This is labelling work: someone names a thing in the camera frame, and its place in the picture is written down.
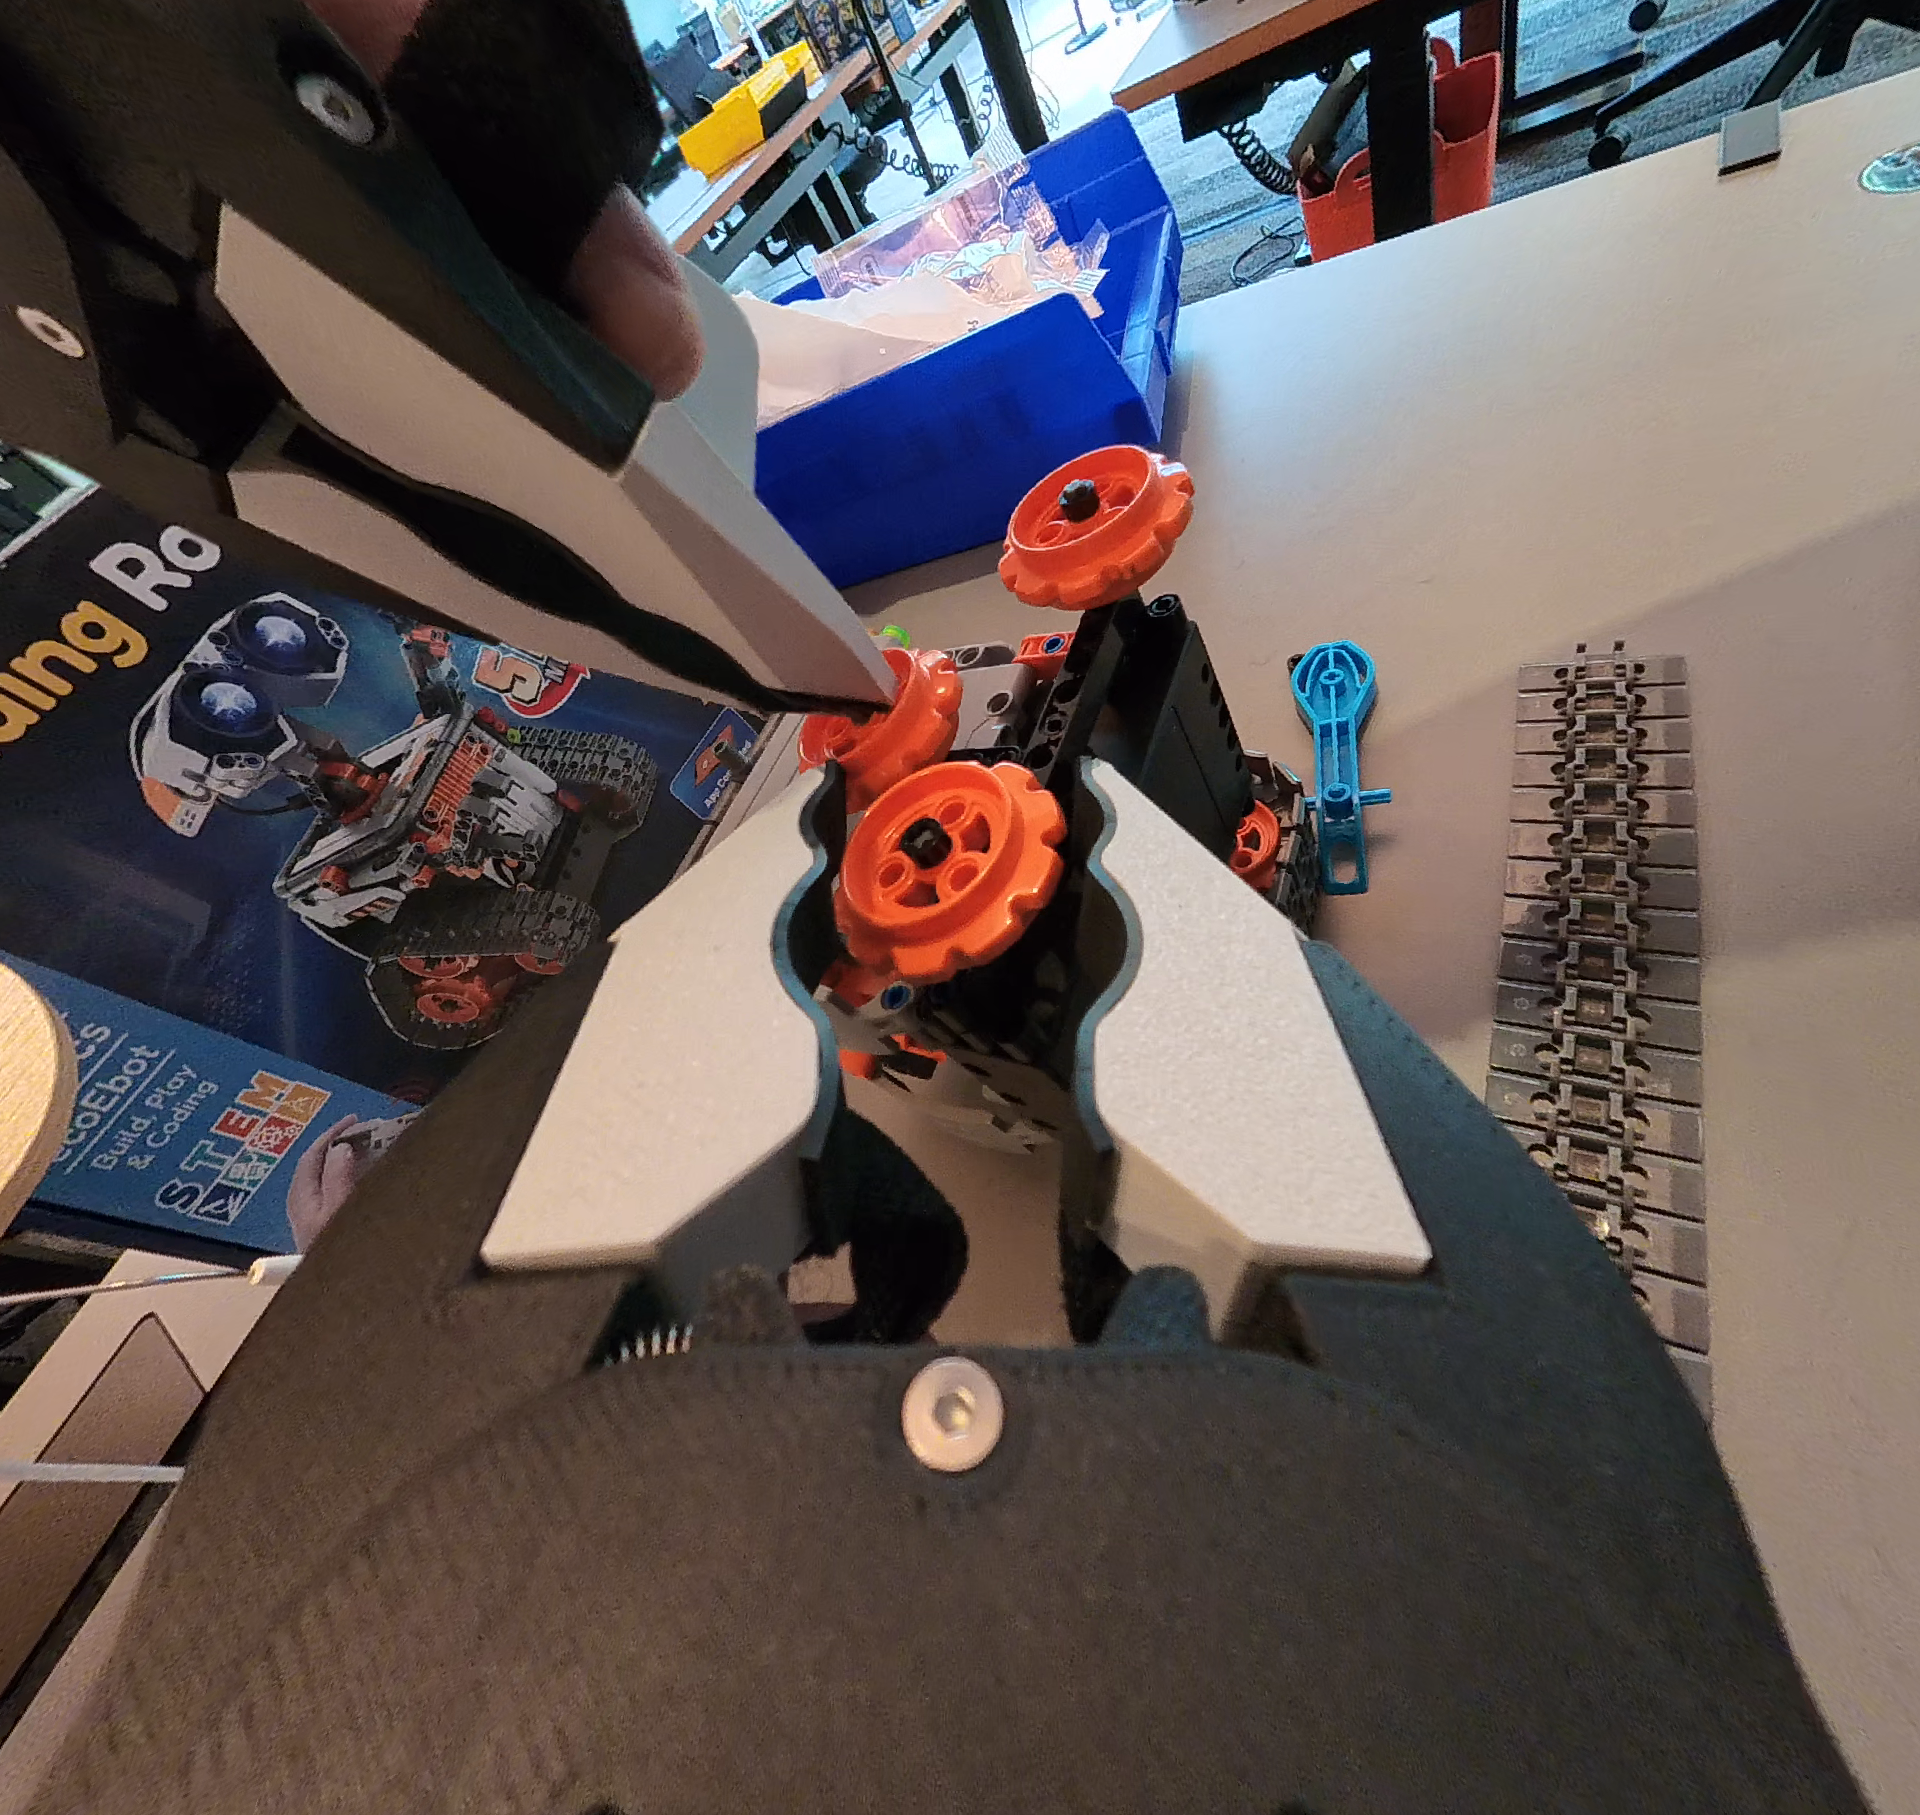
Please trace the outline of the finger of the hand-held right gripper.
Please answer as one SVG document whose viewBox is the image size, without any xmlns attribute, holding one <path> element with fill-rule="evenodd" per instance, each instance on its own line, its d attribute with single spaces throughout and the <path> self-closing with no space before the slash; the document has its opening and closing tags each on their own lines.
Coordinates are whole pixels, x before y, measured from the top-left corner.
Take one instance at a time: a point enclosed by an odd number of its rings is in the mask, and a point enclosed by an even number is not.
<svg viewBox="0 0 1920 1815">
<path fill-rule="evenodd" d="M 510 594 L 510 584 L 472 577 L 422 530 L 409 530 L 390 507 L 337 477 L 317 477 L 302 463 L 270 455 L 257 468 L 232 468 L 226 490 L 232 490 L 245 522 L 279 542 L 302 542 L 317 568 L 352 577 L 362 602 L 422 609 L 472 640 L 576 657 L 617 676 L 657 676 L 700 701 L 732 701 L 758 710 L 801 708 L 793 693 L 749 676 L 709 640 L 613 596 L 586 562 L 571 562 L 535 530 L 510 530 L 510 558 L 535 562 L 535 584 Z"/>
<path fill-rule="evenodd" d="M 706 280 L 726 360 L 706 407 L 652 406 L 633 451 L 586 455 L 440 349 L 377 316 L 245 207 L 222 207 L 218 296 L 290 387 L 290 416 L 232 468 L 270 455 L 390 507 L 440 558 L 487 584 L 535 584 L 510 530 L 548 540 L 613 596 L 669 619 L 801 710 L 878 710 L 894 657 L 829 568 L 749 496 L 749 332 Z"/>
</svg>

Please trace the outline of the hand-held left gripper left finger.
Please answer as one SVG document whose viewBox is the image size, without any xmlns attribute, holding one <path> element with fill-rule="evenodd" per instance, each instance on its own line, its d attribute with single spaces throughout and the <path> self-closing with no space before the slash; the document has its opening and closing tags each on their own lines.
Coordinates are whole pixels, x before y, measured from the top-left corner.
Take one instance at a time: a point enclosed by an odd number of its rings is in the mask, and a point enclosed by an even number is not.
<svg viewBox="0 0 1920 1815">
<path fill-rule="evenodd" d="M 801 915 L 829 910 L 841 842 L 841 773 L 801 773 L 613 933 L 486 1268 L 637 1268 L 664 1312 L 700 1312 L 709 1268 L 801 1264 L 808 1158 L 841 1102 Z"/>
</svg>

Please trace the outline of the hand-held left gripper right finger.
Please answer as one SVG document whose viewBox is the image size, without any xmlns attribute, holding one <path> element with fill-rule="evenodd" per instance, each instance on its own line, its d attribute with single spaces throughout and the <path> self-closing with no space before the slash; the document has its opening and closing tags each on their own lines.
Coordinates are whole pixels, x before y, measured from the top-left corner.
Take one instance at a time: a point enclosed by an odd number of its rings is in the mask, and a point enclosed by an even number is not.
<svg viewBox="0 0 1920 1815">
<path fill-rule="evenodd" d="M 1230 1330 L 1271 1268 L 1426 1277 L 1427 1235 L 1299 927 L 1107 758 L 1089 875 L 1124 975 L 1073 1049 L 1117 1140 L 1093 1232 L 1130 1268 L 1184 1264 Z"/>
</svg>

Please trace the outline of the grey orange toy brick robot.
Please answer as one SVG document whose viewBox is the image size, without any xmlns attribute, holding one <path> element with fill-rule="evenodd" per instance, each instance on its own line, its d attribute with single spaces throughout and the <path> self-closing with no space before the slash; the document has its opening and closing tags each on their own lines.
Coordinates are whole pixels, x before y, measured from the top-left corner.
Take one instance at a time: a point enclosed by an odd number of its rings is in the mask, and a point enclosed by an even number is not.
<svg viewBox="0 0 1920 1815">
<path fill-rule="evenodd" d="M 1305 933 L 1323 910 L 1307 789 L 1235 742 L 1215 657 L 1175 594 L 1192 484 L 1175 455 L 1104 446 L 1008 516 L 998 584 L 1021 646 L 894 646 L 883 716 L 808 716 L 801 767 L 844 781 L 841 1061 L 941 1126 L 1043 1158 L 1070 1120 L 1078 998 L 1073 767 L 1093 756 L 1235 869 Z"/>
</svg>

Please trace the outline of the grey toy track strip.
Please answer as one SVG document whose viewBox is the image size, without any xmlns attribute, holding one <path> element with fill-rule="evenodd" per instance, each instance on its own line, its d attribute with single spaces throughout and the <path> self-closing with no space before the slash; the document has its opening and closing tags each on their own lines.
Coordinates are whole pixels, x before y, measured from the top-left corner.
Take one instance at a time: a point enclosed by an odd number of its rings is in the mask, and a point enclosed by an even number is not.
<svg viewBox="0 0 1920 1815">
<path fill-rule="evenodd" d="M 1514 674 L 1485 1102 L 1711 1412 L 1700 809 L 1674 654 L 1575 646 Z"/>
</svg>

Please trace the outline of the blue plastic toy wrench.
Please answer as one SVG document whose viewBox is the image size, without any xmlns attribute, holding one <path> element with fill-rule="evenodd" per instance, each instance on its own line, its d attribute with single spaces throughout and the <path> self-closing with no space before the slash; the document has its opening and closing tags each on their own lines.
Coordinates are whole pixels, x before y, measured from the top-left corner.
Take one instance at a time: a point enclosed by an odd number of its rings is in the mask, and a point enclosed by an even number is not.
<svg viewBox="0 0 1920 1815">
<path fill-rule="evenodd" d="M 1315 743 L 1315 869 L 1323 891 L 1363 891 L 1368 888 L 1368 850 L 1363 810 L 1390 809 L 1390 789 L 1363 789 L 1354 743 L 1377 710 L 1377 657 L 1354 640 L 1307 646 L 1287 657 L 1287 693 Z"/>
</svg>

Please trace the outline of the dark blue toy packaging box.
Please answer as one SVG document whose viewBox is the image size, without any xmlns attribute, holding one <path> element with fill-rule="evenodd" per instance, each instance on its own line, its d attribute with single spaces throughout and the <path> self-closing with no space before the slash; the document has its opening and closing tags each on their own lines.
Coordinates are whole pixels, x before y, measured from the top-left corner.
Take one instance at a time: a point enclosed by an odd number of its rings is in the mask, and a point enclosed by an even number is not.
<svg viewBox="0 0 1920 1815">
<path fill-rule="evenodd" d="M 717 824 L 758 710 L 302 584 L 110 490 L 4 509 L 0 938 L 78 1096 L 30 1222 L 290 1250 Z"/>
</svg>

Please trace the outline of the white crumpled packing bags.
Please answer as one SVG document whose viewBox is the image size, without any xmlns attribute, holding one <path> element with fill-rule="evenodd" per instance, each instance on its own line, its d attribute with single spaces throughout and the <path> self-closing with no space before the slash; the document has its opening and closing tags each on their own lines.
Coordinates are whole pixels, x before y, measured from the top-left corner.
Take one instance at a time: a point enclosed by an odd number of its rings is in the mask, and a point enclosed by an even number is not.
<svg viewBox="0 0 1920 1815">
<path fill-rule="evenodd" d="M 1070 198 L 1043 191 L 1032 154 L 964 165 L 918 207 L 829 248 L 821 296 L 736 296 L 758 334 L 758 424 L 974 344 L 1046 296 L 1104 316 L 1107 248 L 1107 224 L 1070 241 Z"/>
</svg>

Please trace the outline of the yellow storage bin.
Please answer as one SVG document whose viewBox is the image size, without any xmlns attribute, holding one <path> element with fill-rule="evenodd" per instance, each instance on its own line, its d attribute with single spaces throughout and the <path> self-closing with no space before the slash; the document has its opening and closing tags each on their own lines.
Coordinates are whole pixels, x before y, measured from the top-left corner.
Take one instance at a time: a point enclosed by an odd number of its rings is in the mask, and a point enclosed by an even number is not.
<svg viewBox="0 0 1920 1815">
<path fill-rule="evenodd" d="M 732 80 L 706 121 L 676 136 L 685 165 L 717 179 L 808 109 L 810 80 L 810 44 L 777 44 L 758 77 Z"/>
</svg>

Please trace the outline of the blue storage bin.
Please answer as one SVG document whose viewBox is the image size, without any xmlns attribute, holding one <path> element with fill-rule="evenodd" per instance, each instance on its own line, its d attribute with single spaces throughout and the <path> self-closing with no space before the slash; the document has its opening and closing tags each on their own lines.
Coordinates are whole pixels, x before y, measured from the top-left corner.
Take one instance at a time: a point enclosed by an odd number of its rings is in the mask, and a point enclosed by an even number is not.
<svg viewBox="0 0 1920 1815">
<path fill-rule="evenodd" d="M 832 584 L 1008 540 L 1070 455 L 1164 446 L 1184 224 L 1124 109 L 1024 154 L 1070 241 L 1107 226 L 1104 316 L 1046 296 L 758 432 L 758 507 Z"/>
</svg>

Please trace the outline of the orange red waste bin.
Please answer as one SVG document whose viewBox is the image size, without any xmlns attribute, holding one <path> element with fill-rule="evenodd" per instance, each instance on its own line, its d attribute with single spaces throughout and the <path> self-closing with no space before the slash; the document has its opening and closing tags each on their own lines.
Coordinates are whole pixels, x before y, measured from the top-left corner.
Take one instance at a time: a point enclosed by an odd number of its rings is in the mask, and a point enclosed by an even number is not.
<svg viewBox="0 0 1920 1815">
<path fill-rule="evenodd" d="M 1459 60 L 1450 43 L 1427 43 L 1427 213 L 1459 224 L 1497 198 L 1497 91 L 1507 52 Z M 1354 146 L 1333 179 L 1305 191 L 1307 265 L 1333 265 L 1377 241 L 1368 146 Z"/>
</svg>

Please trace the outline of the black metal post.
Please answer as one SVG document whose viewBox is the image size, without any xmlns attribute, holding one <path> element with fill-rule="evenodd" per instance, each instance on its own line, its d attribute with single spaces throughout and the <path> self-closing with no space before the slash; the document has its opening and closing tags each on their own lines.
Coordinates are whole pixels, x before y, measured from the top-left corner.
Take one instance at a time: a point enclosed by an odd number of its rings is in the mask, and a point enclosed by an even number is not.
<svg viewBox="0 0 1920 1815">
<path fill-rule="evenodd" d="M 1008 136 L 1021 140 L 1021 154 L 1046 146 L 1046 121 L 1043 121 L 1043 91 L 1017 35 L 1017 4 L 1008 0 L 964 0 Z"/>
</svg>

